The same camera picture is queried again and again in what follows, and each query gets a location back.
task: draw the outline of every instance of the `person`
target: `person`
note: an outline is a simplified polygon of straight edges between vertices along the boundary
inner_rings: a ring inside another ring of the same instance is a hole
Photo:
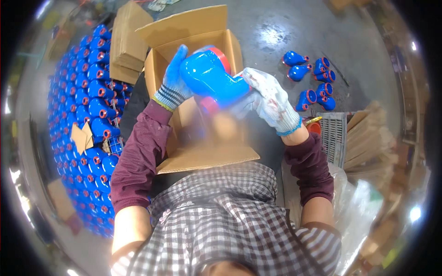
[[[275,204],[274,169],[258,162],[194,171],[149,201],[172,112],[192,97],[179,76],[186,56],[181,45],[163,84],[138,115],[112,175],[111,274],[333,275],[341,250],[333,177],[320,137],[307,131],[269,74],[245,68],[244,80],[254,91],[231,111],[241,118],[254,110],[285,144],[284,159],[299,179],[301,227]]]

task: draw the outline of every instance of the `plaid shirt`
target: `plaid shirt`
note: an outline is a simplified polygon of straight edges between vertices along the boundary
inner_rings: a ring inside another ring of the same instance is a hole
[[[274,172],[247,162],[189,175],[152,200],[152,236],[112,275],[199,275],[235,261],[256,275],[332,275],[341,237],[324,223],[294,229],[275,205]]]

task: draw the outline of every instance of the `knit work glove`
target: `knit work glove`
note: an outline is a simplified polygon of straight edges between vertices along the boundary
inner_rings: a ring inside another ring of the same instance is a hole
[[[242,119],[250,110],[256,110],[279,136],[289,135],[301,127],[299,114],[293,110],[287,92],[275,77],[252,68],[245,68],[243,77],[256,91],[231,108],[237,118]]]
[[[163,84],[153,95],[153,100],[173,112],[185,100],[193,96],[192,91],[179,75],[179,66],[187,56],[187,46],[181,45],[166,69]]]

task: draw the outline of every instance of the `maroon sleeve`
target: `maroon sleeve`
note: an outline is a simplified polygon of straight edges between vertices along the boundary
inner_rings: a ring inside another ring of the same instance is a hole
[[[172,112],[155,101],[137,117],[112,174],[110,196],[115,213],[129,206],[148,207],[156,166],[164,157]]]
[[[333,177],[328,172],[327,156],[321,152],[321,137],[317,133],[303,143],[286,147],[284,158],[291,165],[290,172],[299,180],[301,205],[314,197],[333,199]]]

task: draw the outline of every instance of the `gray plastic crate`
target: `gray plastic crate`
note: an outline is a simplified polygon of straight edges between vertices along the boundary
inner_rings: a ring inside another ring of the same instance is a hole
[[[327,162],[343,168],[347,141],[347,113],[318,112],[321,116],[321,139],[323,151],[327,154]]]

